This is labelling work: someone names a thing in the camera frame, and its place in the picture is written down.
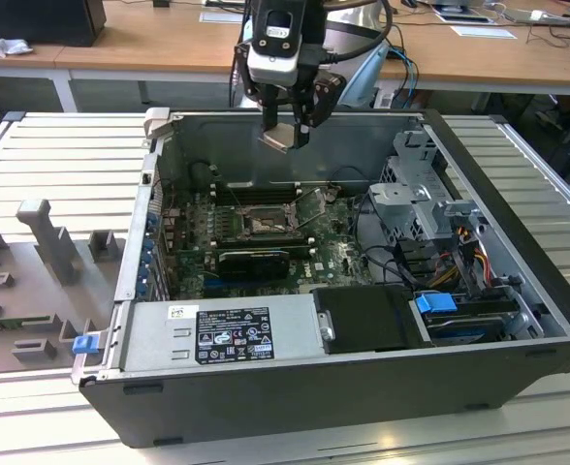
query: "slotted aluminum surface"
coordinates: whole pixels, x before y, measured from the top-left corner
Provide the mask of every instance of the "slotted aluminum surface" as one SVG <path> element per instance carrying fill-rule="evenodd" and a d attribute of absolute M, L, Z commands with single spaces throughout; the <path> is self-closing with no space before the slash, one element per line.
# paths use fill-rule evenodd
<path fill-rule="evenodd" d="M 48 199 L 55 227 L 72 239 L 93 230 L 125 238 L 143 156 L 140 113 L 27 113 L 0 138 L 0 233 L 7 242 L 32 241 L 16 218 L 20 202 Z"/>
<path fill-rule="evenodd" d="M 33 120 L 31 124 L 37 123 L 39 120 Z M 482 124 L 495 128 L 480 118 L 462 119 L 461 128 L 476 129 Z M 497 150 L 514 151 L 512 147 Z M 505 181 L 494 182 L 497 187 L 509 185 Z M 550 185 L 530 179 L 522 189 L 503 195 L 516 196 L 512 202 L 523 204 L 535 202 L 528 194 L 537 191 L 535 197 L 548 202 L 543 193 L 552 199 L 555 190 L 542 189 L 542 184 Z M 570 222 L 561 225 L 544 219 L 529 223 L 532 231 L 550 227 L 570 233 Z M 555 253 L 564 257 L 570 251 Z M 570 275 L 570 267 L 564 267 L 563 272 Z M 119 442 L 72 386 L 67 373 L 20 381 L 7 375 L 0 377 L 0 463 L 27 462 L 570 465 L 570 374 L 544 378 L 495 411 L 142 450 L 128 449 Z"/>
<path fill-rule="evenodd" d="M 570 283 L 570 192 L 508 125 L 483 117 L 445 117 L 464 146 Z M 470 199 L 458 174 L 447 169 L 459 194 Z"/>

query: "black computer case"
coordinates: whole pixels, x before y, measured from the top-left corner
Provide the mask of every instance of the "black computer case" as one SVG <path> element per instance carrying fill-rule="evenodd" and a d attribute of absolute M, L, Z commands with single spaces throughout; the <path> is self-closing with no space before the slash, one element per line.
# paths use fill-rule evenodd
<path fill-rule="evenodd" d="M 0 38 L 91 47 L 106 22 L 103 0 L 0 0 Z"/>

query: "white paper sheet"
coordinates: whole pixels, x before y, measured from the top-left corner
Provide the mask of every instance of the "white paper sheet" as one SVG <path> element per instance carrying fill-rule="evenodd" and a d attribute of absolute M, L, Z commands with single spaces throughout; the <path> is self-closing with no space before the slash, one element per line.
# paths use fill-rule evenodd
<path fill-rule="evenodd" d="M 506 29 L 492 27 L 451 26 L 462 37 L 484 37 L 488 39 L 517 39 Z"/>

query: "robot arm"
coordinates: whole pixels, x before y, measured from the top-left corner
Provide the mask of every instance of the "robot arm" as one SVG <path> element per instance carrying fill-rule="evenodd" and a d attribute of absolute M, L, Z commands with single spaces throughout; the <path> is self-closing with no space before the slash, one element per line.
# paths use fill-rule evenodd
<path fill-rule="evenodd" d="M 323 48 L 327 13 L 373 2 L 253 0 L 253 38 L 236 46 L 235 58 L 244 94 L 262 107 L 267 144 L 281 151 L 300 148 L 308 143 L 310 128 L 329 118 L 347 81 L 320 66 L 376 48 L 391 29 L 392 13 L 388 0 L 380 0 L 387 16 L 384 30 L 366 46 L 343 54 Z M 292 106 L 293 126 L 278 122 L 278 107 L 283 105 Z"/>

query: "wooden desk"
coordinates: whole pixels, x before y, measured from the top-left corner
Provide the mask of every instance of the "wooden desk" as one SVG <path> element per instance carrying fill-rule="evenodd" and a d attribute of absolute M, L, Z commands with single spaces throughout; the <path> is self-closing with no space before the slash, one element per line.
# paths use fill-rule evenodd
<path fill-rule="evenodd" d="M 400 10 L 394 21 L 403 31 L 408 55 L 420 69 L 419 88 L 570 95 L 570 47 L 554 48 L 540 40 L 527 44 L 528 27 L 510 24 L 503 28 L 516 40 L 460 37 L 434 14 L 410 15 L 398 0 L 391 1 Z M 564 12 L 552 0 L 506 4 Z M 105 8 L 107 25 L 95 46 L 35 46 L 34 54 L 0 59 L 0 76 L 52 79 L 66 111 L 77 110 L 72 79 L 227 82 L 238 24 L 199 22 L 199 3 L 154 9 L 151 2 L 105 1 Z M 547 28 L 535 30 L 554 40 Z M 570 35 L 570 29 L 556 31 Z M 399 43 L 396 30 L 390 38 Z M 400 62 L 387 61 L 380 87 L 395 88 L 403 76 Z"/>
<path fill-rule="evenodd" d="M 105 7 L 107 24 L 95 45 L 65 47 L 55 59 L 57 67 L 229 73 L 239 24 L 199 22 L 199 3 L 154 9 L 151 2 L 106 1 Z"/>
<path fill-rule="evenodd" d="M 505 3 L 509 8 L 538 8 L 556 15 L 565 12 L 561 5 L 549 0 L 510 0 Z M 502 91 L 509 84 L 532 91 L 525 93 L 544 93 L 541 90 L 545 88 L 560 87 L 555 93 L 570 94 L 570 47 L 555 48 L 541 40 L 527 44 L 529 28 L 526 26 L 503 26 L 517 39 L 501 40 L 460 37 L 446 25 L 412 25 L 442 23 L 433 14 L 396 15 L 394 22 L 399 23 L 403 31 L 408 56 L 418 64 L 421 85 L 424 87 L 460 90 L 464 84 L 483 84 L 478 90 L 494 91 L 495 87 Z M 570 36 L 568 28 L 555 28 L 554 31 Z M 555 43 L 559 42 L 546 27 L 535 27 L 533 32 Z M 399 44 L 395 30 L 390 39 L 394 44 Z M 380 77 L 402 78 L 403 65 L 387 62 Z"/>

